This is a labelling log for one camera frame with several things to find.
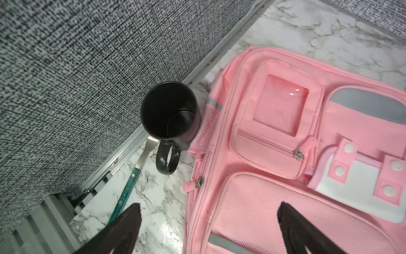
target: white snap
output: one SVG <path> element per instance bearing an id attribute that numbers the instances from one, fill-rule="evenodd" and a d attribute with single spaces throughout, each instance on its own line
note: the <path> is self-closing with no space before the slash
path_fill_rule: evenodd
<path id="1" fill-rule="evenodd" d="M 398 160 L 391 161 L 391 168 L 393 170 L 396 170 L 396 171 L 401 171 L 401 170 L 404 169 L 403 163 L 401 161 L 398 161 Z"/>
<path id="2" fill-rule="evenodd" d="M 346 151 L 347 153 L 351 153 L 352 151 L 354 151 L 354 146 L 351 143 L 346 143 L 346 145 L 344 146 L 344 151 Z"/>
<path id="3" fill-rule="evenodd" d="M 388 197 L 393 197 L 394 195 L 396 195 L 396 190 L 391 185 L 385 185 L 384 187 L 382 187 L 382 191 Z"/>
<path id="4" fill-rule="evenodd" d="M 338 176 L 343 176 L 346 171 L 342 166 L 338 166 L 335 168 L 335 174 Z"/>

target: gray fabric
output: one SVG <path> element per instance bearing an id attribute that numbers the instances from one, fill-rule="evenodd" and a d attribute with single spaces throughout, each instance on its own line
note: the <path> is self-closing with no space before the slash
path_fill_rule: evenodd
<path id="1" fill-rule="evenodd" d="M 223 108 L 223 106 L 220 105 L 220 104 L 219 104 L 215 99 L 213 99 L 213 98 L 207 98 L 206 104 L 215 107 L 218 111 L 221 111 L 221 109 Z"/>
<path id="2" fill-rule="evenodd" d="M 0 3 L 0 241 L 73 191 L 140 125 L 155 84 L 182 81 L 254 0 Z"/>
<path id="3" fill-rule="evenodd" d="M 405 0 L 322 0 L 406 40 Z"/>
<path id="4" fill-rule="evenodd" d="M 227 239 L 224 239 L 222 237 L 216 236 L 215 234 L 210 234 L 209 236 L 209 243 L 219 246 L 223 249 L 226 249 L 232 253 L 236 254 L 253 254 L 252 252 L 249 252 L 248 250 L 238 246 L 237 244 L 230 242 Z"/>
<path id="5" fill-rule="evenodd" d="M 344 88 L 335 92 L 330 101 L 366 115 L 406 124 L 406 107 L 394 99 L 376 93 Z"/>

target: zipper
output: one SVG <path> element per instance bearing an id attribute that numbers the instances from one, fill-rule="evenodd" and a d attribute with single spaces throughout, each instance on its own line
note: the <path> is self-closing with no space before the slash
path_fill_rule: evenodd
<path id="1" fill-rule="evenodd" d="M 271 148 L 274 151 L 282 153 L 282 154 L 284 154 L 286 156 L 289 156 L 289 157 L 292 157 L 292 158 L 294 157 L 296 159 L 299 159 L 298 157 L 295 156 L 295 154 L 298 153 L 299 150 L 290 150 L 288 148 L 277 145 L 277 144 L 275 144 L 273 142 L 269 142 L 267 140 L 261 139 L 260 137 L 254 135 L 252 133 L 248 133 L 248 132 L 246 132 L 244 130 L 241 130 L 241 129 L 238 130 L 238 134 L 243 136 L 243 137 L 246 137 L 248 139 L 251 139 L 251 140 L 253 140 L 253 141 L 257 142 L 257 143 L 260 143 L 260 144 L 262 144 L 262 145 L 264 145 L 264 146 L 266 146 L 268 148 Z"/>

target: pink mesh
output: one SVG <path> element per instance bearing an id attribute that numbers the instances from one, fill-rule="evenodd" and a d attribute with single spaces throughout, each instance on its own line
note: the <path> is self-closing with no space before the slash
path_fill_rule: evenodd
<path id="1" fill-rule="evenodd" d="M 206 153 L 207 145 L 212 137 L 214 128 L 216 127 L 218 115 L 220 111 L 217 110 L 214 106 L 206 104 L 204 116 L 200 124 L 200 128 L 196 137 L 190 143 L 188 153 L 192 156 L 197 154 Z"/>
<path id="2" fill-rule="evenodd" d="M 291 204 L 345 252 L 395 253 L 392 242 L 366 222 L 265 179 L 240 174 L 227 186 L 212 233 L 254 253 L 286 253 L 276 212 Z"/>

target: pink zipper tab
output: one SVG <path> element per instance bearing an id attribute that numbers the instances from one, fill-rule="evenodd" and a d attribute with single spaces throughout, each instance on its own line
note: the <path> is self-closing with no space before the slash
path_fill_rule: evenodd
<path id="1" fill-rule="evenodd" d="M 185 193 L 188 193 L 189 191 L 193 191 L 195 189 L 198 189 L 200 187 L 202 187 L 204 183 L 204 178 L 201 176 L 199 177 L 199 179 L 197 179 L 196 182 L 186 182 L 183 184 L 183 191 Z"/>
<path id="2" fill-rule="evenodd" d="M 306 155 L 311 149 L 317 146 L 319 141 L 317 138 L 310 136 L 306 139 L 306 141 L 299 147 L 299 149 L 295 150 L 294 157 L 298 160 L 303 160 L 303 156 Z"/>
<path id="3" fill-rule="evenodd" d="M 189 191 L 193 191 L 197 189 L 196 182 L 186 182 L 183 184 L 183 191 L 188 193 Z"/>

